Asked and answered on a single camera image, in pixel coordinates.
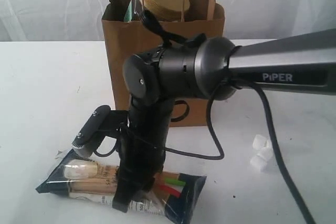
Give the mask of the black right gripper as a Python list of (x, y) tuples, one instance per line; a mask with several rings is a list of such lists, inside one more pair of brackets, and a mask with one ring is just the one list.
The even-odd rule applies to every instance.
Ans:
[(104, 111), (101, 131), (117, 139), (120, 157), (114, 209), (127, 212), (131, 201), (149, 192), (155, 174), (162, 171), (174, 103), (174, 98), (163, 97), (146, 105), (132, 97), (128, 111)]

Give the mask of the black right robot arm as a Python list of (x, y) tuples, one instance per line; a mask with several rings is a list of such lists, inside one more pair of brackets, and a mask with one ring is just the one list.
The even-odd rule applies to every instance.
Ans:
[(112, 206), (128, 210), (163, 168), (166, 137), (176, 99), (225, 100), (237, 89), (335, 94), (335, 30), (249, 46), (198, 35), (130, 56), (123, 64), (130, 93), (120, 124), (120, 165)]

